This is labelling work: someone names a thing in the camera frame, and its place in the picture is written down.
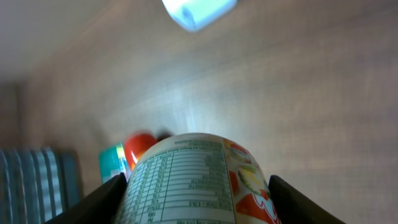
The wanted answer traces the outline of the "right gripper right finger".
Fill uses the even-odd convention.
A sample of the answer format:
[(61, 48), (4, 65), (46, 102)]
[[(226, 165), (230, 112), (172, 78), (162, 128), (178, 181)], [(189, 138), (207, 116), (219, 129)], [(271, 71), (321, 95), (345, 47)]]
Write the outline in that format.
[(270, 176), (268, 188), (282, 223), (345, 224), (278, 175)]

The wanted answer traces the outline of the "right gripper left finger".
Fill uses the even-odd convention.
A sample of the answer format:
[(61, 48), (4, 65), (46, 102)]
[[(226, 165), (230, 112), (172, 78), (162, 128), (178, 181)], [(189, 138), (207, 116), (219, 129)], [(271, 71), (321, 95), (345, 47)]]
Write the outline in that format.
[(111, 223), (124, 197), (127, 181), (124, 173), (115, 175), (82, 201), (45, 224)]

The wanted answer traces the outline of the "green 3M gloves package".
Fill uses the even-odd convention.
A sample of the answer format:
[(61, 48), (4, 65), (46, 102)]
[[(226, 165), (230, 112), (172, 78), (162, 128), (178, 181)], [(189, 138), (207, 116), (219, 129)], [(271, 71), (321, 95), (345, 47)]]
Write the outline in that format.
[(127, 163), (124, 146), (121, 142), (101, 152), (98, 159), (103, 184), (120, 173), (123, 173), (126, 180), (129, 180), (131, 169)]

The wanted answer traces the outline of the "red chili sauce bottle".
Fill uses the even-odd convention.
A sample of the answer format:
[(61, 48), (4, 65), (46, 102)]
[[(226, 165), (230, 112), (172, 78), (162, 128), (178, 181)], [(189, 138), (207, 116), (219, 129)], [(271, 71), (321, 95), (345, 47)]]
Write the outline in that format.
[(123, 142), (125, 157), (131, 170), (141, 156), (156, 143), (155, 136), (146, 131), (133, 133)]

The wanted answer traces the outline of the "green lid seasoning jar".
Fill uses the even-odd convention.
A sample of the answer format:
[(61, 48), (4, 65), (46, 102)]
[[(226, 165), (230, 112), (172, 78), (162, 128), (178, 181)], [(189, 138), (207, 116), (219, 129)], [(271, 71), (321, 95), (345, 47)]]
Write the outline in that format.
[(279, 223), (264, 174), (238, 143), (206, 133), (165, 138), (132, 170), (114, 223)]

